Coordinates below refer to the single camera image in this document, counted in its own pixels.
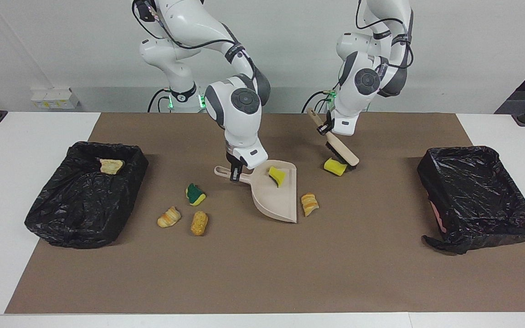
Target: black cable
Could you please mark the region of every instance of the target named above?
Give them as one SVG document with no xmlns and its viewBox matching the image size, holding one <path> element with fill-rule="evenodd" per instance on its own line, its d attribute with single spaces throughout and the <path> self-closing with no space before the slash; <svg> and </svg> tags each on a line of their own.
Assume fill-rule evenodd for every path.
<svg viewBox="0 0 525 328">
<path fill-rule="evenodd" d="M 163 99 L 167 99 L 167 100 L 169 100 L 169 97 L 161 97 L 161 98 L 159 98 L 159 100 L 157 101 L 157 111 L 158 111 L 158 112 L 161 112 L 161 101 L 162 101 Z"/>
<path fill-rule="evenodd" d="M 405 66 L 392 65 L 392 64 L 388 64 L 388 66 L 396 67 L 398 69 L 407 69 L 412 65 L 412 63 L 414 62 L 414 53 L 412 52 L 412 48 L 410 47 L 410 42 L 406 41 L 406 43 L 407 43 L 407 50 L 410 53 L 410 63 L 406 64 Z"/>
<path fill-rule="evenodd" d="M 153 33 L 151 33 L 146 27 L 145 25 L 143 25 L 143 23 L 141 23 L 141 21 L 139 20 L 139 17 L 137 17 L 137 15 L 135 15 L 135 1 L 133 1 L 133 4 L 131 5 L 131 12 L 133 12 L 133 16 L 135 17 L 135 19 L 137 19 L 137 22 L 139 23 L 139 25 L 141 25 L 141 27 L 143 27 L 143 29 L 149 33 L 152 37 L 154 37 L 155 39 L 158 39 L 158 40 L 163 40 L 165 39 L 164 37 L 158 37 L 156 35 L 154 35 Z"/>
<path fill-rule="evenodd" d="M 385 18 L 385 19 L 381 19 L 379 21 L 375 21 L 374 23 L 372 23 L 370 25 L 366 25 L 364 27 L 360 27 L 360 25 L 358 25 L 358 20 L 359 20 L 358 16 L 360 15 L 360 6 L 361 6 L 361 4 L 362 4 L 362 0 L 358 0 L 358 9 L 356 10 L 356 27 L 359 30 L 367 29 L 368 27 L 372 27 L 373 25 L 376 25 L 378 23 L 382 23 L 384 21 L 396 21 L 396 22 L 400 23 L 402 25 L 402 27 L 404 28 L 404 31 L 407 32 L 406 31 L 406 27 L 404 26 L 404 22 L 401 21 L 400 19 L 397 19 L 397 18 Z M 410 58 L 411 58 L 410 64 L 407 64 L 406 66 L 399 66 L 399 65 L 388 64 L 388 66 L 394 67 L 394 68 L 398 68 L 398 69 L 407 69 L 414 62 L 414 53 L 412 52 L 412 48 L 410 47 L 410 41 L 402 41 L 402 42 L 406 42 L 407 50 L 408 50 L 408 52 L 410 52 Z"/>
<path fill-rule="evenodd" d="M 252 61 L 252 58 L 250 58 L 249 56 L 246 57 L 246 61 L 250 64 L 250 69 L 252 69 L 252 79 L 250 79 L 250 81 L 254 81 L 254 79 L 256 78 L 256 69 L 255 69 L 255 66 L 254 66 L 254 62 Z"/>
<path fill-rule="evenodd" d="M 372 27 L 373 25 L 376 25 L 378 23 L 382 23 L 383 21 L 397 21 L 398 23 L 402 24 L 402 27 L 404 27 L 404 22 L 401 21 L 398 18 L 385 18 L 385 19 L 381 19 L 379 21 L 375 21 L 374 23 L 372 23 L 370 25 L 366 25 L 364 27 L 360 27 L 360 25 L 358 25 L 358 16 L 360 15 L 360 5 L 361 4 L 362 4 L 362 0 L 358 0 L 358 10 L 356 10 L 356 27 L 358 28 L 358 30 L 367 29 L 368 27 Z"/>
<path fill-rule="evenodd" d="M 323 104 L 321 105 L 321 107 L 319 108 L 319 111 L 321 112 L 321 109 L 323 108 L 323 105 L 324 105 L 326 102 L 328 102 L 327 99 L 321 99 L 321 100 L 319 100 L 319 101 L 317 102 L 317 104 L 315 104 L 315 112 L 316 112 L 317 114 L 319 114 L 319 112 L 317 111 L 317 106 L 319 106 L 319 104 L 323 103 Z"/>
<path fill-rule="evenodd" d="M 154 94 L 154 96 L 151 98 L 151 101 L 149 102 L 149 106 L 147 107 L 147 112 L 148 113 L 151 113 L 151 106 L 153 105 L 153 102 L 155 101 L 155 98 L 157 98 L 159 93 L 162 93 L 162 92 L 171 92 L 171 91 L 169 91 L 169 89 L 159 89 L 159 91 L 157 91 Z"/>
<path fill-rule="evenodd" d="M 313 98 L 315 98 L 315 96 L 321 95 L 321 94 L 323 94 L 323 93 L 324 93 L 323 91 L 318 91 L 318 92 L 313 93 L 313 95 L 312 95 L 311 97 L 309 97 L 309 99 L 307 100 L 307 102 L 305 102 L 305 105 L 303 106 L 303 109 L 301 110 L 301 114 L 304 114 L 307 105 L 311 102 L 311 100 L 312 100 Z"/>
<path fill-rule="evenodd" d="M 151 33 L 139 20 L 139 18 L 137 17 L 137 15 L 135 15 L 135 1 L 133 2 L 132 4 L 132 9 L 133 11 L 133 16 L 135 16 L 135 19 L 137 19 L 137 21 L 139 22 L 139 24 L 141 24 L 141 27 L 143 27 L 143 29 L 145 31 L 147 31 L 147 33 L 149 33 L 152 37 L 154 37 L 155 39 L 159 39 L 159 40 L 163 40 L 165 39 L 164 37 L 157 37 L 155 36 L 153 33 Z M 212 41 L 208 41 L 206 43 L 202 43 L 202 44 L 198 44 L 197 46 L 185 46 L 183 43 L 177 41 L 176 39 L 173 38 L 173 36 L 171 36 L 171 33 L 169 33 L 169 31 L 167 30 L 167 28 L 165 27 L 165 25 L 163 25 L 163 22 L 162 21 L 158 21 L 159 22 L 159 25 L 163 28 L 163 30 L 165 31 L 165 34 L 167 34 L 167 37 L 169 37 L 169 39 L 171 39 L 171 41 L 173 43 L 175 43 L 177 46 L 179 46 L 179 48 L 182 48 L 182 49 L 187 49 L 187 50 L 194 50 L 194 49 L 198 49 L 198 48 L 203 48 L 205 46 L 209 46 L 210 44 L 214 44 L 214 43 L 219 43 L 219 42 L 228 42 L 228 43 L 231 43 L 233 45 L 236 45 L 238 44 L 237 42 L 233 41 L 233 40 L 228 40 L 228 39 L 219 39 L 219 40 L 212 40 Z"/>
<path fill-rule="evenodd" d="M 336 88 L 338 85 L 340 85 L 340 82 L 339 82 L 339 81 L 334 85 L 334 87 L 331 88 L 331 90 L 335 91 L 335 88 Z M 330 96 L 330 95 L 325 96 L 325 99 L 323 99 L 323 104 L 325 104 L 325 102 L 327 102 L 327 99 L 329 99 L 329 96 Z M 317 114 L 319 114 L 319 112 L 317 111 L 317 105 L 315 105 L 315 112 L 317 112 Z"/>
</svg>

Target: pink label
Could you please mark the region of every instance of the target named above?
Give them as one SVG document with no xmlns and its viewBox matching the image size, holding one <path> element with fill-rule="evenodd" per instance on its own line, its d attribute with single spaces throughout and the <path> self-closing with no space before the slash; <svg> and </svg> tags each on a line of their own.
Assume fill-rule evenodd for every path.
<svg viewBox="0 0 525 328">
<path fill-rule="evenodd" d="M 435 204 L 431 202 L 431 206 L 433 207 L 433 211 L 435 212 L 435 216 L 437 217 L 437 223 L 439 224 L 439 228 L 443 233 L 447 233 L 447 229 L 443 226 L 443 220 L 441 220 L 441 216 L 439 215 L 439 211 L 435 207 Z"/>
</svg>

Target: wall socket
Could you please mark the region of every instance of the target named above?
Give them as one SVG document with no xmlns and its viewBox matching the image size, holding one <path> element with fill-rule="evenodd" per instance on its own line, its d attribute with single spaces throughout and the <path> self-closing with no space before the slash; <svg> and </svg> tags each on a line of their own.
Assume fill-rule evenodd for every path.
<svg viewBox="0 0 525 328">
<path fill-rule="evenodd" d="M 75 109 L 78 98 L 71 89 L 34 90 L 31 103 L 41 109 Z"/>
</svg>

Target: wooden brush handle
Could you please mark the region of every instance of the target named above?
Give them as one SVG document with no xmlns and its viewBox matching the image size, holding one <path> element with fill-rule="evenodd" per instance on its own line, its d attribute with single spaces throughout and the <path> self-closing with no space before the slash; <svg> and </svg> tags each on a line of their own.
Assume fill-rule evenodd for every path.
<svg viewBox="0 0 525 328">
<path fill-rule="evenodd" d="M 307 114 L 313 120 L 315 125 L 317 125 L 318 127 L 323 125 L 323 120 L 321 120 L 321 118 L 319 117 L 319 115 L 317 115 L 313 108 L 307 108 Z"/>
<path fill-rule="evenodd" d="M 335 134 L 327 133 L 327 142 L 337 151 L 338 154 L 351 166 L 359 164 L 360 159 L 356 156 L 350 148 L 348 148 Z"/>
</svg>

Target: cardboard sheet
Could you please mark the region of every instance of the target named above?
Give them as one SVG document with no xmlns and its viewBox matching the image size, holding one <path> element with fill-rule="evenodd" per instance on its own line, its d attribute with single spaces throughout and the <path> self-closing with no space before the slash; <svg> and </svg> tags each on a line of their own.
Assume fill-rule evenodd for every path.
<svg viewBox="0 0 525 328">
<path fill-rule="evenodd" d="M 417 176 L 428 148 L 471 145 L 453 114 L 365 113 L 357 170 L 323 171 L 325 139 L 302 115 L 267 114 L 271 159 L 298 168 L 298 196 L 320 205 L 299 224 L 260 214 L 226 165 L 223 131 L 206 114 L 102 114 L 90 141 L 139 145 L 150 164 L 115 244 L 77 251 L 38 243 L 6 313 L 525 312 L 525 243 L 450 256 Z M 208 198 L 189 206 L 190 183 Z M 156 224 L 175 205 L 172 228 Z M 210 223 L 190 232 L 196 210 Z"/>
</svg>

